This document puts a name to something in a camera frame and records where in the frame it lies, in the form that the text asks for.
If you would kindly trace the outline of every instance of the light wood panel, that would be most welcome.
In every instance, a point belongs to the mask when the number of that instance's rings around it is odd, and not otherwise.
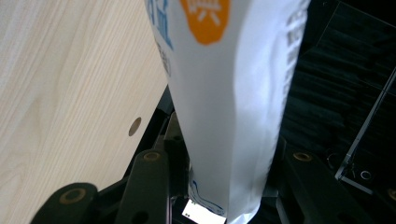
[[[0,0],[0,223],[121,179],[165,85],[144,1]]]

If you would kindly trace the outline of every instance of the orange logo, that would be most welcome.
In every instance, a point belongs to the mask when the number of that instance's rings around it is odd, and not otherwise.
[[[221,40],[228,23],[230,0],[180,0],[195,39],[209,45]]]

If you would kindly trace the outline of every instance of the white packaging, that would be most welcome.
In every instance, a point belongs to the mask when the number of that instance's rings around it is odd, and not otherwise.
[[[228,223],[259,209],[309,0],[146,0],[191,159],[190,197]]]

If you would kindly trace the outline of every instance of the wood grain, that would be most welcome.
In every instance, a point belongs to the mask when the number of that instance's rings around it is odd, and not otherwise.
[[[0,0],[0,223],[121,179],[165,85],[144,1]]]

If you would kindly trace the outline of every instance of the round hole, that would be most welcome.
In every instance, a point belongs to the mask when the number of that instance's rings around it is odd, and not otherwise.
[[[149,220],[149,214],[147,212],[138,212],[132,217],[132,224],[143,224]]]
[[[396,201],[396,189],[388,189],[388,195],[393,201]]]
[[[142,118],[137,118],[134,123],[131,125],[131,128],[129,129],[129,136],[132,136],[136,133],[137,129],[140,126],[140,123],[142,122]]]
[[[81,201],[85,197],[87,191],[85,189],[70,189],[59,198],[59,203],[71,204]]]
[[[160,153],[158,152],[149,152],[143,158],[145,161],[156,161],[161,157]]]
[[[312,156],[303,152],[295,152],[293,157],[298,161],[312,161]]]
[[[369,179],[371,179],[371,174],[370,174],[370,172],[368,172],[368,171],[362,171],[362,172],[361,172],[361,178],[362,178],[363,180],[369,180]]]
[[[358,220],[356,218],[354,218],[352,215],[347,213],[338,214],[338,220],[340,220],[342,223],[347,223],[347,224],[358,223]]]

